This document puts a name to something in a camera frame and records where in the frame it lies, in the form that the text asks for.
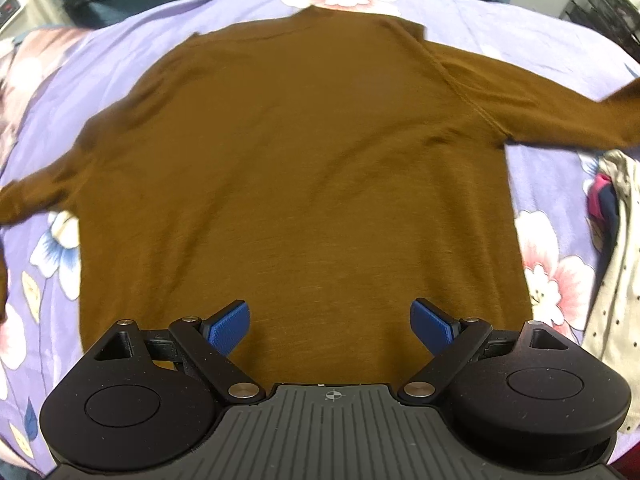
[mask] long-sleeve shirt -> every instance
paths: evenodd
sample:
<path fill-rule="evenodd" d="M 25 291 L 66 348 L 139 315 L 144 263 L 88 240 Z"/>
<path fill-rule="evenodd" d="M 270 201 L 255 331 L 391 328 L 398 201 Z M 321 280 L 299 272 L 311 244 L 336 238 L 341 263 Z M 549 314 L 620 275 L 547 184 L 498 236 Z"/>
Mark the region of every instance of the long-sleeve shirt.
<path fill-rule="evenodd" d="M 597 103 L 415 23 L 312 7 L 178 46 L 7 185 L 0 224 L 78 216 L 85 348 L 117 319 L 163 328 L 240 298 L 231 357 L 265 387 L 398 384 L 428 358 L 414 298 L 531 317 L 510 141 L 640 144 L 640 80 Z"/>

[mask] ribbed surface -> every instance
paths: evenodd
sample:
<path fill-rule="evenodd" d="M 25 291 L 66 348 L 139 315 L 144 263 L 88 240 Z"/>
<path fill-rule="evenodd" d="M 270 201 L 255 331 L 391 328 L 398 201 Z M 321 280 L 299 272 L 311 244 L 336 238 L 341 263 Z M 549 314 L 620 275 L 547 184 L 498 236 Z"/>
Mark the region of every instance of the ribbed surface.
<path fill-rule="evenodd" d="M 113 478 L 59 468 L 51 480 Z M 228 410 L 195 452 L 131 480 L 526 480 L 485 463 L 435 410 L 402 406 L 384 386 L 281 386 L 258 406 Z M 613 480 L 603 466 L 557 480 Z"/>

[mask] yellow leaf print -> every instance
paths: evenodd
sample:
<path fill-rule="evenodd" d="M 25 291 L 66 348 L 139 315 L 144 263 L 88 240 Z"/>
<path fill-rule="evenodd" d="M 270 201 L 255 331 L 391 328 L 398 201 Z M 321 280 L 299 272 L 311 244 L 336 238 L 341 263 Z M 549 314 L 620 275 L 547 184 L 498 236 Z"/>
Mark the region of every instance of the yellow leaf print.
<path fill-rule="evenodd" d="M 18 444 L 18 447 L 26 456 L 28 456 L 29 458 L 33 458 L 33 451 L 31 450 L 31 446 L 29 445 L 29 441 L 27 440 L 27 438 L 20 432 L 18 428 L 16 428 L 10 422 L 9 427 L 11 428 L 11 432 L 14 434 L 14 438 L 16 443 Z"/>
<path fill-rule="evenodd" d="M 26 272 L 22 272 L 22 290 L 24 291 L 24 297 L 27 299 L 29 310 L 36 323 L 40 322 L 40 302 L 42 295 L 40 293 L 40 287 L 30 275 Z"/>

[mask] beige polka dot fabric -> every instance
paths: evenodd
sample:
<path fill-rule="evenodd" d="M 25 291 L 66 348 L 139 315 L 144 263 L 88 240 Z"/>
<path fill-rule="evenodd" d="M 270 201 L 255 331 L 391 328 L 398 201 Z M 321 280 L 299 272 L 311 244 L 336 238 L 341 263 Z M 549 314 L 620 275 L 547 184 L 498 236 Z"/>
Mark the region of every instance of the beige polka dot fabric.
<path fill-rule="evenodd" d="M 620 431 L 631 433 L 640 423 L 640 163 L 613 150 L 600 171 L 616 190 L 620 228 L 582 347 L 629 383 L 631 407 Z"/>

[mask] bed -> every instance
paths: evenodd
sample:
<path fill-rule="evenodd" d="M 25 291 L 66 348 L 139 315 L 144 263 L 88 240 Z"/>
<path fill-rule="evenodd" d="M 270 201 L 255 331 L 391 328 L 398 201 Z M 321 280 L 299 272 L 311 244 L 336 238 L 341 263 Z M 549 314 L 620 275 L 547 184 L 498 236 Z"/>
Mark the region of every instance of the bed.
<path fill-rule="evenodd" d="M 595 100 L 640 75 L 638 63 L 596 32 L 504 4 L 180 0 L 83 35 L 66 50 L 60 69 L 31 99 L 0 186 L 65 153 L 88 118 L 124 97 L 191 34 L 288 16 L 309 5 L 401 16 L 424 24 L 431 41 L 519 65 Z M 28 63 L 24 73 L 42 77 L 38 59 Z M 600 243 L 586 214 L 598 154 L 517 145 L 506 154 L 532 316 L 580 342 Z M 54 462 L 39 431 L 40 407 L 81 356 L 78 220 L 65 212 L 40 214 L 1 235 L 10 288 L 8 319 L 0 327 L 0 459 L 46 475 Z M 639 440 L 638 433 L 620 434 L 611 461 Z"/>

